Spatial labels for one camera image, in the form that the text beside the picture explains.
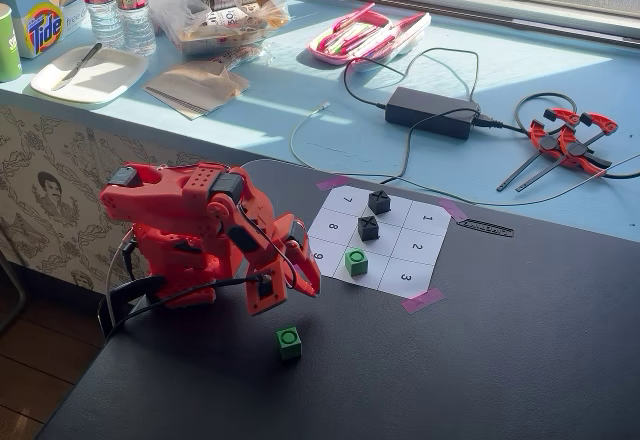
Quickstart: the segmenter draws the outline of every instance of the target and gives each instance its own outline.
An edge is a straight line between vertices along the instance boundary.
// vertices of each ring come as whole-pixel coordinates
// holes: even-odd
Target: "black table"
[[[247,170],[307,225],[328,194],[315,186],[326,174]],[[409,315],[399,297],[324,278],[318,298],[290,292],[258,317],[243,287],[145,313],[38,438],[640,438],[639,244],[461,208],[515,235],[452,223],[431,281],[445,300]],[[275,331],[290,324],[303,354],[283,364]]]

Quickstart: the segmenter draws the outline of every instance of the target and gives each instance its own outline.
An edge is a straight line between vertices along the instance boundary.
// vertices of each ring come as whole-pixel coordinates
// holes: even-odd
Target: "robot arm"
[[[151,275],[167,279],[157,293],[160,298],[232,277],[243,258],[247,274],[263,273],[265,278],[245,284],[251,314],[284,302],[287,285],[309,296],[320,291],[321,276],[304,225],[291,214],[274,219],[269,199],[242,168],[129,164],[114,175],[100,198],[111,218],[134,222]],[[214,298],[210,289],[171,306]]]

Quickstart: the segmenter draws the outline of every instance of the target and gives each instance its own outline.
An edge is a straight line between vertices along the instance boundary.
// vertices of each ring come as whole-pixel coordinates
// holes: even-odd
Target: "black cube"
[[[384,190],[378,190],[369,194],[369,208],[375,215],[391,210],[391,199]]]
[[[378,238],[378,222],[376,221],[376,217],[360,217],[358,219],[358,234],[363,242]]]

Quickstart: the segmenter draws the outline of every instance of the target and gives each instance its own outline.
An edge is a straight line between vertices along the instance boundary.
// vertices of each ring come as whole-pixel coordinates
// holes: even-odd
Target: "patterned wallpaper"
[[[0,105],[0,158],[2,252],[15,263],[100,293],[129,228],[111,220],[99,201],[112,173],[127,161],[204,160],[8,105]],[[133,267],[137,278],[145,275],[143,257],[134,256]],[[119,258],[112,284],[127,280]]]

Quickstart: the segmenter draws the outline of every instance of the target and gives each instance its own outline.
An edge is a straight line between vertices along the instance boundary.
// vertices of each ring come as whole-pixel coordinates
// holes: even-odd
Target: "water bottle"
[[[127,50],[139,55],[156,51],[156,36],[151,23],[147,0],[116,0]]]
[[[96,40],[105,46],[124,48],[124,33],[115,0],[84,0]]]

